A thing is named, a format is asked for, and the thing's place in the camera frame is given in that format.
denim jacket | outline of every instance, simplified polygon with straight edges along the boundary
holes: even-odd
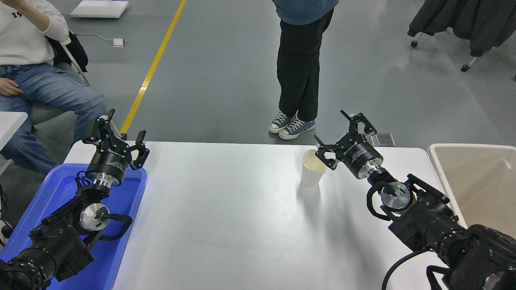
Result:
[[[281,20],[293,25],[312,23],[331,9],[339,0],[272,0]]]

white sweatshirt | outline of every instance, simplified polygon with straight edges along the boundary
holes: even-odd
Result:
[[[0,65],[52,63],[54,51],[45,35],[62,41],[68,37],[68,25],[59,11],[46,0],[26,0],[47,15],[50,25],[41,32],[16,9],[0,2]]]

hand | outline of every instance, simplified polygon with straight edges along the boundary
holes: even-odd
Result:
[[[20,90],[17,83],[8,78],[0,77],[0,94],[4,96],[18,96],[23,94],[23,91]]]
[[[18,9],[23,4],[26,4],[25,0],[0,0],[0,2],[14,9]]]

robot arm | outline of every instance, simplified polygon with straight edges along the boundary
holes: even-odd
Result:
[[[444,275],[450,290],[516,289],[516,240],[478,224],[463,228],[446,205],[448,197],[412,174],[399,182],[381,166],[383,157],[366,140],[376,129],[362,114],[341,113],[350,122],[349,132],[335,145],[314,136],[319,143],[316,156],[333,170],[343,162],[357,179],[367,179],[372,186],[367,193],[369,211],[391,221],[389,230],[414,253],[433,251],[449,267],[427,267],[432,290],[441,289],[433,272]],[[363,134],[358,132],[359,123],[364,124]],[[329,152],[335,154],[334,159],[325,157]],[[373,208],[375,193],[381,196],[385,214]]]
[[[111,124],[114,112],[111,109],[108,116],[95,119],[83,139],[96,146],[85,172],[88,182],[77,181],[76,195],[29,233],[30,247],[7,263],[0,260],[0,289],[46,289],[52,277],[62,281],[74,276],[93,262],[90,250],[98,240],[119,239],[131,225],[131,217],[109,213],[101,201],[109,197],[112,186],[122,184],[129,165],[133,169],[143,166],[149,149],[143,143],[145,131],[140,132],[134,146],[124,141]],[[133,161],[131,151],[135,150],[138,157]],[[109,220],[124,222],[114,236],[103,235]]]

gray floor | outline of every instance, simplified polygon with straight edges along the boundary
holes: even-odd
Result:
[[[79,36],[90,58],[87,77],[116,109],[121,127],[180,0],[131,0],[120,19],[78,19],[79,0],[51,1],[76,33],[124,38],[126,47]],[[364,113],[398,147],[433,143],[516,146],[516,41],[511,37],[463,73],[469,42],[445,31],[417,48],[408,24],[423,0],[341,1],[321,48],[316,129],[284,141],[267,127],[278,110],[279,19],[271,1],[188,0],[128,131],[150,141],[315,144],[335,142],[348,124],[339,113]],[[72,138],[69,113],[38,126],[37,137],[61,162]],[[43,177],[10,166],[0,181],[16,223]]]

